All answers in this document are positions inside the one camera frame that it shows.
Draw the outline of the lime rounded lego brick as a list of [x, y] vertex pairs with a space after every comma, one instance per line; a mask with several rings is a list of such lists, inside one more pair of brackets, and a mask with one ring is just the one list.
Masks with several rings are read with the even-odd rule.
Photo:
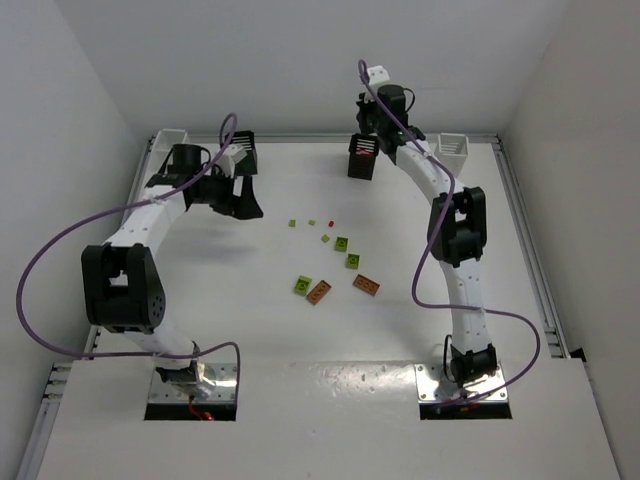
[[306, 296], [312, 285], [313, 280], [310, 277], [300, 275], [294, 285], [293, 292], [297, 295]]

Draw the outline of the lime square lego brick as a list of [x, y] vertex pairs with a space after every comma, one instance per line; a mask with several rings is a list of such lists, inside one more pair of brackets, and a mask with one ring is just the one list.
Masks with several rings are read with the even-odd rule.
[[346, 237], [337, 237], [335, 241], [335, 250], [346, 252], [348, 249], [348, 239]]

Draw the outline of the tan thin lego plate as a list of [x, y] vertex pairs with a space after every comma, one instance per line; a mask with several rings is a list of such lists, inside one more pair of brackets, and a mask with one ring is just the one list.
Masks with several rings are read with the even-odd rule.
[[332, 286], [325, 280], [320, 280], [306, 295], [306, 299], [317, 305], [331, 290]]

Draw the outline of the lime lego brick mid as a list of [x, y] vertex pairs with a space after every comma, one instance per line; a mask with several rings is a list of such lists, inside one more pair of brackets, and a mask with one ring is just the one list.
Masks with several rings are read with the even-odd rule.
[[360, 256], [358, 254], [348, 253], [346, 258], [346, 267], [350, 269], [358, 269]]

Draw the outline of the brown long lego plate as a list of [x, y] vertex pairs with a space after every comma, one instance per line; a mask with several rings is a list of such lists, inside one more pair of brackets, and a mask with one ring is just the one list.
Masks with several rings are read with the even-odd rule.
[[379, 283], [361, 274], [356, 276], [353, 281], [353, 286], [371, 296], [375, 296], [380, 288]]

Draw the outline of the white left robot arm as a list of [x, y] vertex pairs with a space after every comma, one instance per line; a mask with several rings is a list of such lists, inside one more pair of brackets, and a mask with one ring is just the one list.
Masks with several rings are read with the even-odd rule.
[[167, 317], [167, 300], [154, 256], [174, 222], [194, 204], [238, 220], [262, 217], [253, 191], [257, 173], [252, 147], [230, 144], [217, 160], [194, 144], [175, 144], [145, 185], [142, 206], [120, 229], [81, 255], [88, 320], [122, 334], [154, 355], [165, 382], [194, 383], [200, 349]]

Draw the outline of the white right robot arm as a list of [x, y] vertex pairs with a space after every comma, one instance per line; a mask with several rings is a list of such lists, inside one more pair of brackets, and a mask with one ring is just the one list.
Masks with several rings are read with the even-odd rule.
[[448, 341], [450, 381], [463, 387], [497, 369], [480, 287], [479, 261], [487, 243], [486, 196], [459, 182], [426, 137], [408, 125], [405, 89], [367, 86], [359, 95], [361, 132], [378, 137], [381, 150], [418, 186], [431, 206], [427, 253], [444, 273], [452, 311]]

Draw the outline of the black bin right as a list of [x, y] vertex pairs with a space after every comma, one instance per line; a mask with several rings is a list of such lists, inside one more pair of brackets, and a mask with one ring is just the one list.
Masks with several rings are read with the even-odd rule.
[[[375, 151], [376, 157], [357, 157], [353, 155], [356, 149]], [[355, 179], [368, 180], [373, 178], [376, 158], [379, 154], [379, 141], [376, 136], [356, 133], [349, 143], [348, 176]]]

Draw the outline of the black bin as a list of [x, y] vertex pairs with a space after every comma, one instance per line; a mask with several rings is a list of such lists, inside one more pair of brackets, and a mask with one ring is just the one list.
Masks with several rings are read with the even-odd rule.
[[[357, 157], [353, 155], [356, 149], [375, 151], [376, 157]], [[379, 154], [379, 141], [376, 136], [356, 133], [349, 143], [348, 176], [355, 179], [368, 180], [373, 178], [376, 158]]]
[[233, 135], [232, 144], [240, 146], [245, 157], [236, 164], [237, 176], [253, 176], [258, 173], [255, 133], [251, 130], [237, 131]]

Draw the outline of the black bin left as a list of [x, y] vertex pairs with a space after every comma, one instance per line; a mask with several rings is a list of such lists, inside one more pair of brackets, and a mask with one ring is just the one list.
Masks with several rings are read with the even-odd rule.
[[255, 133], [251, 130], [237, 131], [233, 135], [232, 144], [240, 146], [245, 157], [236, 164], [237, 176], [253, 176], [258, 173]]

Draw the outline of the white bin far left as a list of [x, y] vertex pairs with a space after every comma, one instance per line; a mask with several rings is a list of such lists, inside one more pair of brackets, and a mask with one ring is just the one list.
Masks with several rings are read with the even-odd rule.
[[149, 152], [150, 159], [157, 164], [164, 161], [175, 144], [188, 143], [188, 132], [183, 129], [161, 129], [154, 136]]

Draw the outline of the white bin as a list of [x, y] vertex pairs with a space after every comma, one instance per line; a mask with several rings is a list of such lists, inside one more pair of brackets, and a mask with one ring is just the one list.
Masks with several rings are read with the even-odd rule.
[[440, 133], [437, 135], [435, 154], [453, 176], [458, 177], [468, 158], [468, 147], [466, 135]]
[[188, 132], [183, 129], [161, 129], [154, 136], [149, 152], [150, 159], [157, 164], [164, 161], [175, 144], [188, 143]]

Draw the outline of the white bin far right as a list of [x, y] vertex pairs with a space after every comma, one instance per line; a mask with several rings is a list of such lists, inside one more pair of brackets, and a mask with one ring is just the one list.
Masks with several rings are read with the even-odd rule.
[[453, 176], [458, 177], [468, 158], [468, 147], [466, 135], [440, 133], [437, 135], [435, 154]]

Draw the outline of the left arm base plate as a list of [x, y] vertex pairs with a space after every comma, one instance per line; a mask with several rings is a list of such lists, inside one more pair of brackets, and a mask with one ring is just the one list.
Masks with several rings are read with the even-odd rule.
[[148, 400], [153, 404], [232, 404], [236, 400], [238, 366], [235, 363], [195, 362], [181, 370], [157, 368]]

